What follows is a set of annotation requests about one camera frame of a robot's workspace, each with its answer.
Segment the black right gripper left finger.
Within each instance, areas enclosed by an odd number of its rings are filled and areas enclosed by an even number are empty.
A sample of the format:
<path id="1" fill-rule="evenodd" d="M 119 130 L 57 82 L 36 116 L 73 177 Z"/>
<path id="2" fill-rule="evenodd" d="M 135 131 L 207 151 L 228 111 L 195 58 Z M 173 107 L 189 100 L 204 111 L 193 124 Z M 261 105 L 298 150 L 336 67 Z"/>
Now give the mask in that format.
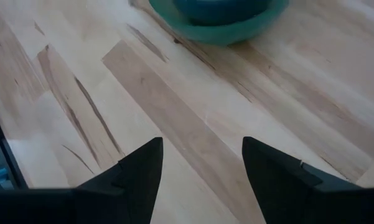
<path id="1" fill-rule="evenodd" d="M 163 154 L 156 137 L 78 187 L 0 190 L 0 224 L 150 224 Z"/>

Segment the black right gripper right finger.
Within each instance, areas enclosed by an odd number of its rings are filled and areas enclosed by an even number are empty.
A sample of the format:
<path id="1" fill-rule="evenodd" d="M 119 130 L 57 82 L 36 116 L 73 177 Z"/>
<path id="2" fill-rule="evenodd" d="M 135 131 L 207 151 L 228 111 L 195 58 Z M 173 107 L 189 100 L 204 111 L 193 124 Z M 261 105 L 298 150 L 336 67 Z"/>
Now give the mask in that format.
<path id="1" fill-rule="evenodd" d="M 326 173 L 253 137 L 246 173 L 267 224 L 374 224 L 374 188 Z"/>

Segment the dark blue-grey bowl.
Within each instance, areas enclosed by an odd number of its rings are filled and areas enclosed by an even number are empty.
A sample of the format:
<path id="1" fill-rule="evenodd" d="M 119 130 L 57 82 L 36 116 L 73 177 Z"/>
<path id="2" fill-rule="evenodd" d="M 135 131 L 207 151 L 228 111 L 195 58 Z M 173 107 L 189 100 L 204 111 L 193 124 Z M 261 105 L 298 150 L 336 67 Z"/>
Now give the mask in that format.
<path id="1" fill-rule="evenodd" d="M 271 0 L 172 0 L 193 23 L 220 26 L 245 21 L 265 11 Z"/>

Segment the green plastic bowl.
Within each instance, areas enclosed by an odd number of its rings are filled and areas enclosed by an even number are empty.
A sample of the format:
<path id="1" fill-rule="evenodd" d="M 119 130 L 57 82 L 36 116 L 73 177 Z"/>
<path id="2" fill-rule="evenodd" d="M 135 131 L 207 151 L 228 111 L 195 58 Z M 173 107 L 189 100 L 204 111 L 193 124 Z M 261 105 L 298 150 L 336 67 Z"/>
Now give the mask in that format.
<path id="1" fill-rule="evenodd" d="M 149 0 L 153 10 L 180 36 L 205 44 L 226 46 L 259 35 L 269 28 L 289 4 L 270 0 L 267 10 L 241 22 L 220 26 L 199 26 L 183 15 L 173 0 Z"/>

